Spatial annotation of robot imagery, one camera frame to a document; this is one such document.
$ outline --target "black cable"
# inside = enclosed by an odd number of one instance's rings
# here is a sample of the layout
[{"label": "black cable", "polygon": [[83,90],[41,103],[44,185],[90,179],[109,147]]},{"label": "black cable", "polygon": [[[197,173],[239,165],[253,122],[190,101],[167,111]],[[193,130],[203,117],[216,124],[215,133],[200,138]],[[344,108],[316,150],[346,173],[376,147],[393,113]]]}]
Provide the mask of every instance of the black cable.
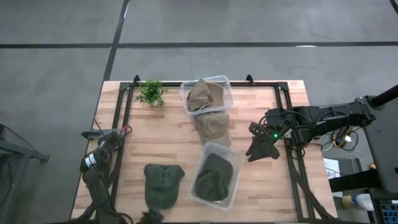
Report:
[{"label": "black cable", "polygon": [[301,157],[304,158],[304,156],[305,156],[305,150],[304,150],[304,148],[301,148],[301,149],[300,149],[300,152],[301,152]]},{"label": "black cable", "polygon": [[122,216],[122,217],[126,217],[131,224],[134,224],[134,221],[132,220],[131,216],[129,216],[128,214],[124,213],[124,212],[118,212],[118,215]]},{"label": "black cable", "polygon": [[306,118],[304,115],[296,112],[296,111],[289,111],[288,113],[292,113],[292,114],[297,114],[300,115],[302,118],[304,118],[304,120],[306,120],[309,124],[311,124],[312,126],[314,125],[314,123],[312,123],[308,118]]},{"label": "black cable", "polygon": [[359,136],[358,136],[358,133],[356,133],[355,131],[353,131],[353,133],[356,135],[355,145],[351,149],[346,149],[343,146],[339,147],[340,149],[348,151],[348,152],[353,151],[355,149],[355,147],[358,145]]},{"label": "black cable", "polygon": [[348,132],[348,133],[343,133],[342,135],[340,135],[340,136],[338,136],[338,137],[336,137],[336,138],[334,138],[334,139],[333,139],[333,135],[331,135],[331,136],[332,136],[331,140],[328,141],[328,142],[326,142],[326,143],[324,143],[323,146],[325,146],[326,144],[331,143],[331,142],[333,142],[333,141],[336,141],[337,139],[343,137],[344,135],[351,134],[351,133],[357,131],[357,130],[360,129],[360,128],[362,128],[362,127],[359,127],[359,128],[357,128],[357,129],[355,129],[355,130],[352,130],[352,131],[350,131],[350,132]]},{"label": "black cable", "polygon": [[8,165],[8,176],[9,176],[9,180],[10,180],[10,187],[7,190],[6,195],[4,196],[3,200],[0,203],[0,208],[4,205],[4,202],[6,202],[6,199],[8,198],[8,195],[11,192],[12,189],[12,172],[11,172],[11,165],[9,161],[6,161],[6,164]]},{"label": "black cable", "polygon": [[104,132],[102,131],[100,125],[98,124],[98,122],[97,122],[97,120],[96,120],[95,118],[94,118],[94,122],[95,122],[95,125],[97,125],[99,131],[101,132],[102,136],[105,138],[105,144],[106,144],[106,147],[108,148],[110,160],[111,160],[111,163],[112,163],[112,158],[113,158],[112,152],[113,152],[113,148],[111,147],[111,145],[110,145],[110,143],[109,143],[109,139],[105,136]]},{"label": "black cable", "polygon": [[125,136],[128,135],[128,134],[130,134],[130,133],[132,133],[132,127],[131,127],[130,125],[127,125],[127,126],[126,126],[126,129],[127,129],[127,128],[129,128],[130,131],[126,131],[126,133],[124,134]]},{"label": "black cable", "polygon": [[347,115],[347,114],[345,114],[345,113],[343,113],[343,112],[341,112],[341,111],[332,111],[332,110],[330,110],[330,111],[326,111],[326,112],[324,112],[323,114],[321,114],[321,115],[315,120],[315,125],[317,125],[318,122],[320,121],[320,119],[321,119],[322,117],[324,117],[324,115],[326,115],[326,114],[328,114],[328,113],[341,113],[342,115],[344,115],[344,116],[346,117],[346,119],[347,119],[347,121],[348,121],[348,115]]}]

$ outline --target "potted plant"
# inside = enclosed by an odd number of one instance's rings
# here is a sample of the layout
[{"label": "potted plant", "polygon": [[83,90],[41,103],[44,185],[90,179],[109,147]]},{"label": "potted plant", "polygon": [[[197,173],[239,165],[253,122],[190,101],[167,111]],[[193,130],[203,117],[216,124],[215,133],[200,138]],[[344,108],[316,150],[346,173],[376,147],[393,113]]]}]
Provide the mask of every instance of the potted plant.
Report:
[{"label": "potted plant", "polygon": [[162,95],[167,93],[166,89],[162,89],[162,82],[158,80],[148,80],[140,84],[136,101],[147,103],[152,106],[162,106],[164,104]]}]

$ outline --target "black metal frame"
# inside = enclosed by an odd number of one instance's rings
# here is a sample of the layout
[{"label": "black metal frame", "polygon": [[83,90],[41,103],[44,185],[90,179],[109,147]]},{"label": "black metal frame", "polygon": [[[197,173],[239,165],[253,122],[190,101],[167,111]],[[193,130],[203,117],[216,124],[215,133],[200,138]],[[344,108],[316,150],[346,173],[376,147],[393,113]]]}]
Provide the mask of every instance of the black metal frame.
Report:
[{"label": "black metal frame", "polygon": [[[133,89],[134,87],[137,87],[140,85],[140,78],[138,75],[134,77],[133,82],[122,82],[120,83],[119,86],[119,93],[118,93],[118,100],[116,102],[116,108],[114,112],[114,119],[113,119],[113,125],[112,129],[117,129],[118,128],[118,121],[120,117],[120,110],[121,110],[121,103],[123,100],[124,92],[128,90],[127,93],[127,102],[126,102],[126,107],[124,110],[124,117],[123,117],[123,127],[128,125],[129,121],[129,114],[131,110],[131,100],[133,97]],[[168,86],[168,87],[178,87],[182,84],[182,82],[163,82],[162,86]],[[231,82],[231,86],[255,86],[255,87],[272,87],[275,91],[275,98],[277,102],[277,107],[278,108],[283,108],[282,104],[282,97],[280,92],[283,91],[285,100],[286,100],[286,105],[288,108],[292,107],[292,102],[290,99],[290,93],[289,93],[289,86],[287,82],[255,82],[253,77],[251,75],[247,75],[246,81],[238,81],[238,82]],[[124,142],[125,139],[123,139],[123,142],[121,144],[120,149],[118,150],[117,158],[116,158],[116,163],[115,167],[110,174],[110,179],[113,180],[113,185],[111,188],[111,203],[114,205],[116,202],[116,195],[118,192],[118,182],[119,182],[119,175],[120,175],[120,170],[121,170],[121,161],[123,158],[123,152],[124,152]],[[295,210],[297,214],[297,222],[300,223],[316,223],[316,224],[329,224],[329,223],[341,223],[341,224],[357,224],[358,222],[344,222],[341,220],[322,220],[322,219],[317,219],[315,217],[315,212],[314,212],[314,206],[310,203],[309,198],[307,195],[304,194],[305,199],[306,199],[306,204],[307,204],[307,209],[308,209],[308,218],[305,218],[303,215],[303,210],[302,210],[302,205],[300,201],[300,193],[299,193],[299,188],[298,188],[298,182],[296,179],[294,179],[292,176],[294,173],[297,173],[297,170],[294,166],[294,159],[292,156],[292,151],[293,149],[291,148],[291,143],[289,138],[285,138],[284,136],[284,143],[285,143],[285,151],[286,151],[286,157],[287,157],[287,165],[288,165],[288,170],[290,174],[290,180],[292,184],[292,193],[293,193],[293,198],[294,198],[294,203],[295,203]],[[308,187],[308,178],[307,178],[307,171],[305,170],[305,164],[304,164],[304,159],[303,156],[300,152],[300,150],[296,151],[297,153],[297,161],[298,161],[298,172],[300,173],[302,182],[306,187]],[[81,223],[81,224],[86,224],[86,223],[99,223],[98,219],[95,220],[70,220],[68,222],[62,222],[62,223]],[[189,224],[194,224],[194,223],[201,223],[201,222],[189,222]],[[256,223],[274,223],[274,222],[256,222]]]},{"label": "black metal frame", "polygon": [[[31,159],[38,159],[41,163],[49,161],[50,155],[43,154],[36,150],[28,147],[22,147],[17,144],[8,142],[6,139],[2,138],[4,134],[4,126],[0,124],[0,151],[3,153],[0,156],[4,156],[5,159],[0,160],[0,176],[2,168],[8,164],[8,172],[10,175],[9,192],[6,193],[3,204],[0,205],[0,224],[9,223],[12,217],[12,209],[14,209],[17,193],[21,187],[21,183],[24,179],[27,166]],[[0,179],[0,186],[4,186],[7,177],[4,176]]]},{"label": "black metal frame", "polygon": [[[128,114],[129,114],[129,110],[130,110],[129,107],[130,107],[130,100],[131,100],[131,96],[132,96],[132,94],[131,94],[132,89],[135,86],[139,86],[138,81],[140,81],[140,80],[141,79],[138,76],[136,76],[131,85],[132,88],[130,88],[130,92],[129,92],[130,98],[127,99],[127,103],[126,103],[126,112],[124,114],[123,126],[126,125],[128,122]],[[177,87],[177,86],[180,86],[182,83],[183,82],[163,82],[162,86]],[[121,90],[124,88],[124,85],[125,85],[125,83],[121,83]],[[234,86],[272,87],[275,91],[275,97],[276,97],[278,108],[280,108],[280,109],[283,108],[282,97],[281,97],[280,91],[284,92],[287,107],[288,108],[292,107],[292,102],[291,102],[290,93],[289,93],[289,86],[288,86],[287,82],[258,82],[258,83],[256,83],[253,80],[253,77],[251,75],[247,75],[246,81],[231,82],[231,86],[232,87],[234,87]],[[122,96],[121,96],[121,92],[119,91],[118,102],[116,103],[115,117],[114,117],[113,126],[112,126],[113,129],[117,128],[116,121],[118,121],[118,119],[119,119],[121,99],[122,99]],[[286,150],[286,156],[287,156],[287,160],[288,160],[287,164],[288,164],[288,168],[289,168],[289,173],[291,175],[293,169],[295,169],[294,162],[293,162],[293,156],[292,156],[292,148],[290,147],[290,144],[288,143],[288,141],[289,141],[288,139],[284,138],[284,141],[286,143],[285,150]],[[121,162],[121,158],[123,156],[123,155],[119,156],[121,152],[118,152],[118,158],[116,159],[116,164],[118,164],[118,161]],[[297,153],[297,160],[298,160],[298,164],[299,164],[299,168],[300,168],[300,170],[299,170],[300,175],[302,176],[303,181],[308,185],[307,172],[305,170],[304,159],[301,156],[301,153]],[[120,172],[120,165],[116,166],[115,169],[118,169],[118,172]],[[297,183],[296,183],[296,181],[294,181],[294,179],[291,179],[291,181],[292,181],[292,191],[293,191],[293,197],[294,197],[294,201],[295,201],[295,209],[296,209],[297,219],[298,219],[298,221],[300,221],[301,219],[303,219],[303,211],[302,211],[302,206],[300,203],[299,188],[297,187]],[[118,185],[114,184],[113,188],[112,188],[111,198],[113,200],[113,203],[115,202],[115,199],[116,199],[117,187],[118,187]],[[305,196],[305,198],[306,198],[306,203],[307,203],[307,208],[308,208],[308,215],[310,218],[315,218],[313,206],[310,203],[307,196]]]}]

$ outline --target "clear plastic container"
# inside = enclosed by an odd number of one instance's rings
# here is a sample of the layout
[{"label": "clear plastic container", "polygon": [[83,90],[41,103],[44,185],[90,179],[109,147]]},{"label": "clear plastic container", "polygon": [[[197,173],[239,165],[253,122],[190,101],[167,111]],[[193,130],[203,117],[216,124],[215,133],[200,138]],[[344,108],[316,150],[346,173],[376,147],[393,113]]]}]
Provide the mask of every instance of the clear plastic container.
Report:
[{"label": "clear plastic container", "polygon": [[227,108],[233,107],[234,98],[233,98],[233,94],[232,94],[232,88],[231,88],[231,84],[229,83],[229,80],[226,76],[218,75],[215,77],[204,78],[203,80],[206,82],[217,83],[223,87],[223,89],[224,89],[224,106],[217,106],[215,108],[208,108],[208,109],[204,109],[204,110],[200,110],[200,111],[189,111],[188,105],[187,105],[187,97],[188,97],[188,94],[191,92],[191,90],[197,84],[197,82],[199,80],[187,81],[187,82],[183,82],[180,86],[180,96],[182,97],[185,112],[187,112],[187,114],[194,116],[194,115],[208,113],[208,112],[212,112],[212,111],[223,111]]},{"label": "clear plastic container", "polygon": [[[227,160],[229,163],[231,163],[233,167],[233,174],[231,182],[228,187],[228,196],[224,200],[216,202],[209,202],[207,200],[203,200],[195,193],[195,183],[197,181],[196,178],[199,175],[199,172],[201,171],[207,157],[212,153]],[[197,202],[209,205],[211,207],[220,208],[222,210],[229,210],[233,206],[236,189],[238,188],[239,175],[243,167],[243,162],[244,162],[244,156],[239,151],[234,151],[228,147],[221,146],[213,142],[206,143],[203,146],[203,150],[201,152],[200,162],[195,176],[196,178],[193,181],[191,189],[191,196],[193,197],[193,199],[196,200]]]}]

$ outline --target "wooden table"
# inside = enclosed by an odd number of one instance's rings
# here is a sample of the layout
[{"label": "wooden table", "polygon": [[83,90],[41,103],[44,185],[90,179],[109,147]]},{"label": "wooden table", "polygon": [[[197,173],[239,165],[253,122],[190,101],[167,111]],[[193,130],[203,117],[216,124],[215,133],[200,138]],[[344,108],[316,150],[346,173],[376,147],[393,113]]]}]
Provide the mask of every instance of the wooden table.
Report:
[{"label": "wooden table", "polygon": [[[297,80],[288,83],[293,106],[308,106],[304,82]],[[103,85],[96,113],[96,119],[103,129],[111,128],[119,84],[120,82],[105,82]],[[169,92],[164,95],[164,108],[140,105],[138,102],[131,105],[129,125],[132,133],[126,137],[116,210],[127,213],[134,221],[138,221],[141,212],[147,210],[144,200],[144,166],[149,163],[178,164],[185,171],[185,177],[180,183],[175,206],[162,211],[165,222],[297,221],[283,141],[275,144],[280,152],[277,160],[266,158],[244,163],[230,211],[208,207],[191,198],[190,189],[202,145],[191,117],[184,112],[179,88],[168,89]],[[244,154],[251,144],[251,133],[248,131],[250,122],[258,122],[268,109],[277,107],[275,93],[273,88],[253,86],[234,87],[233,93],[234,108],[228,110],[231,118],[231,149]],[[93,141],[88,150],[95,147]],[[311,145],[306,148],[304,161],[312,192],[328,212],[336,217],[319,147]],[[300,197],[306,213],[302,193]],[[72,218],[78,217],[90,203],[88,190],[80,180]]]}]

